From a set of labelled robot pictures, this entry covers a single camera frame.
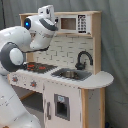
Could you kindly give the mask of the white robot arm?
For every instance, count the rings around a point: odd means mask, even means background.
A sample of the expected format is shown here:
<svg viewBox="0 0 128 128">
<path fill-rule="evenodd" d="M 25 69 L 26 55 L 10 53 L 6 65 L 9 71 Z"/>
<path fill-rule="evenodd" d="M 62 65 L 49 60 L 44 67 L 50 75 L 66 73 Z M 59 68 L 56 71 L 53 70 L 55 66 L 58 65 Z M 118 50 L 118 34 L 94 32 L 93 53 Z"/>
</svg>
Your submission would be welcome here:
<svg viewBox="0 0 128 128">
<path fill-rule="evenodd" d="M 24 63 L 24 53 L 45 51 L 57 27 L 54 7 L 43 6 L 38 14 L 28 16 L 24 26 L 0 30 L 0 125 L 9 128 L 41 128 L 39 119 L 23 106 L 7 80 L 10 72 Z"/>
</svg>

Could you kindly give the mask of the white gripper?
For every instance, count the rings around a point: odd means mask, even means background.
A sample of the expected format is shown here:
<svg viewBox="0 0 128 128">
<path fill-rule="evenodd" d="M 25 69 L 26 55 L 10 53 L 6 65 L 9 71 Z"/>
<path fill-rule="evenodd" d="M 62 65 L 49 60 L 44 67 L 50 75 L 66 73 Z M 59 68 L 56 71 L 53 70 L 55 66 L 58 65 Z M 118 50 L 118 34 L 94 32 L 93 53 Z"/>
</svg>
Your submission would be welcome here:
<svg viewBox="0 0 128 128">
<path fill-rule="evenodd" d="M 54 17 L 54 6 L 47 5 L 38 9 L 38 14 L 43 18 L 52 19 Z"/>
</svg>

